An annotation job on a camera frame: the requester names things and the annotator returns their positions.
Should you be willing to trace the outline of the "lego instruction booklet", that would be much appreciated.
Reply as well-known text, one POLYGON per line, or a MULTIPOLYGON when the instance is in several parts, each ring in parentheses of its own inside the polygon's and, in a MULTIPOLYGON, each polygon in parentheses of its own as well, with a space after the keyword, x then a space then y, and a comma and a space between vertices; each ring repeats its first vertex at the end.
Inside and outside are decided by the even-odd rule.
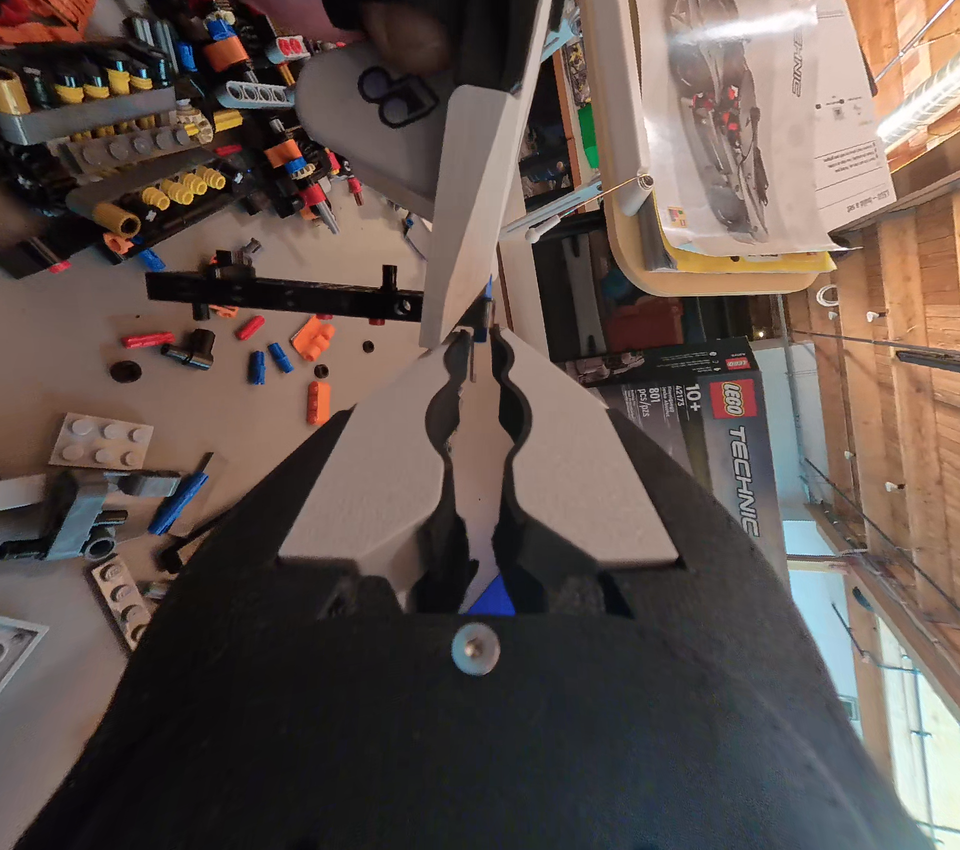
POLYGON ((630 0, 655 270, 831 269, 894 198, 846 0, 630 0))

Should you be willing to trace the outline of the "white book stand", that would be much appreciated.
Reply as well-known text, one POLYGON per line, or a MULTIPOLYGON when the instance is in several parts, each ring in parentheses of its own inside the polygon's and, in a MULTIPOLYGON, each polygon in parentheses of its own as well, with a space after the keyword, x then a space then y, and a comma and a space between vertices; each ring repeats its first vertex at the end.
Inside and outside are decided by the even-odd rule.
POLYGON ((602 197, 606 235, 628 281, 654 296, 791 294, 810 288, 831 264, 812 272, 716 273, 652 271, 644 267, 639 216, 625 210, 630 184, 650 173, 650 148, 642 118, 642 84, 630 0, 579 0, 582 37, 599 148, 599 180, 585 185, 575 204, 602 197))

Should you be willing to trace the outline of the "orange lego bracket piece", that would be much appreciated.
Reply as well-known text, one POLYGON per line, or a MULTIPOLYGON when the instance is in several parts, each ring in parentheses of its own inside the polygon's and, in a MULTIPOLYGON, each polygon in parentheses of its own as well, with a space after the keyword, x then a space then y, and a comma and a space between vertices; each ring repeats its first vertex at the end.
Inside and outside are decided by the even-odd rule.
POLYGON ((316 363, 326 353, 336 333, 336 327, 325 316, 313 315, 290 339, 294 351, 306 362, 316 363))

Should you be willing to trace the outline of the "lego set box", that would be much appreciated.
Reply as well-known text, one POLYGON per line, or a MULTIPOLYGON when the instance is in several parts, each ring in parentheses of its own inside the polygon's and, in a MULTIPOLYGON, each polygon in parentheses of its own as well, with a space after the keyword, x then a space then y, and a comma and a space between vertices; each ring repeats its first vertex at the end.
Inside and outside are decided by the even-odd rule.
POLYGON ((747 338, 589 357, 561 367, 689 472, 789 582, 762 372, 747 338))

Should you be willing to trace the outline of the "blue bin holding plastic bags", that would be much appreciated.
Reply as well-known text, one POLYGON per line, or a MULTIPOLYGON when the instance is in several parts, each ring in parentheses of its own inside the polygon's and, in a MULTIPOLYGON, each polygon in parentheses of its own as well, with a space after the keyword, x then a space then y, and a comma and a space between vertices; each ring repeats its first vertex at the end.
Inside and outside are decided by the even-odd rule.
POLYGON ((480 596, 470 606, 462 610, 461 614, 489 617, 515 616, 517 611, 502 575, 494 577, 480 596))

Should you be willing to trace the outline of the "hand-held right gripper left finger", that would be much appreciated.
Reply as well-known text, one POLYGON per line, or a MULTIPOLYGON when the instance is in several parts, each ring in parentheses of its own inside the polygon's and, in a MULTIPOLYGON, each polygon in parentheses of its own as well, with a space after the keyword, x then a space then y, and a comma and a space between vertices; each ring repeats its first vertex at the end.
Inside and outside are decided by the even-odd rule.
POLYGON ((278 551, 387 580, 418 612, 457 612, 476 574, 450 437, 473 335, 454 332, 351 411, 278 551))

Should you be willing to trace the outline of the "lego car chassis assembly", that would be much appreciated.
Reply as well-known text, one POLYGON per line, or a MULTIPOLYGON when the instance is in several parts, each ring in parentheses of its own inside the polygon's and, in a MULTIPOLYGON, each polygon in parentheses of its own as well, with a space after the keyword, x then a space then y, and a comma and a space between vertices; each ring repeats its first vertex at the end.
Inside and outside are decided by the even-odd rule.
POLYGON ((293 112, 323 49, 243 0, 2 0, 2 192, 43 223, 2 236, 2 273, 62 272, 87 250, 155 248, 230 204, 338 233, 348 159, 293 112))

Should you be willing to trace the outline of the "black lego frame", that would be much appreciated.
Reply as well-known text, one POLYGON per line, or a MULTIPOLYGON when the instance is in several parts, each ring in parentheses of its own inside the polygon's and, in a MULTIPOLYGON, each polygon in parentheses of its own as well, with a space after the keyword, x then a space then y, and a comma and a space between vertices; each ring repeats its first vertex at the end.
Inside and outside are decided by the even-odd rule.
POLYGON ((258 276, 245 258, 219 250, 197 271, 149 272, 145 281, 148 298, 157 302, 345 316, 374 324, 418 323, 423 316, 423 292, 402 290, 390 265, 382 268, 379 286, 273 279, 258 276))

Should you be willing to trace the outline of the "ceiling light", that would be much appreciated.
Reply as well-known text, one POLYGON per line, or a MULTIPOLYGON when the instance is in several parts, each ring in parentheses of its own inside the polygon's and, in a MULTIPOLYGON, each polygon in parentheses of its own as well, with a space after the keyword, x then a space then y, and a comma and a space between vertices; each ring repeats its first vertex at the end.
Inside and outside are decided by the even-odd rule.
POLYGON ((886 152, 898 147, 924 127, 952 110, 959 100, 959 53, 918 85, 878 124, 877 135, 886 152))

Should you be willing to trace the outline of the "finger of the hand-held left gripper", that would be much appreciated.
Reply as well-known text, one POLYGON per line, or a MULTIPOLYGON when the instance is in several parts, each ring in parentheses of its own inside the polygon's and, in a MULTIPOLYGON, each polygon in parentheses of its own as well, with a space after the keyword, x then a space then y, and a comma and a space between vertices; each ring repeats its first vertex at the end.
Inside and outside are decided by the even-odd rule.
POLYGON ((440 346, 493 274, 529 91, 462 85, 449 103, 419 331, 427 350, 440 346))

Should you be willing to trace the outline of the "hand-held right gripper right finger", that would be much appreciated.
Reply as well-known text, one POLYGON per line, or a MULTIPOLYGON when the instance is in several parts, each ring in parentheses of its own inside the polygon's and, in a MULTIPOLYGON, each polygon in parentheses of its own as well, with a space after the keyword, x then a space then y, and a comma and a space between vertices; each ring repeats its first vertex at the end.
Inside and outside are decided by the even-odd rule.
POLYGON ((493 552, 517 614, 604 609, 614 574, 679 552, 603 400, 514 332, 490 333, 498 420, 510 437, 493 552))

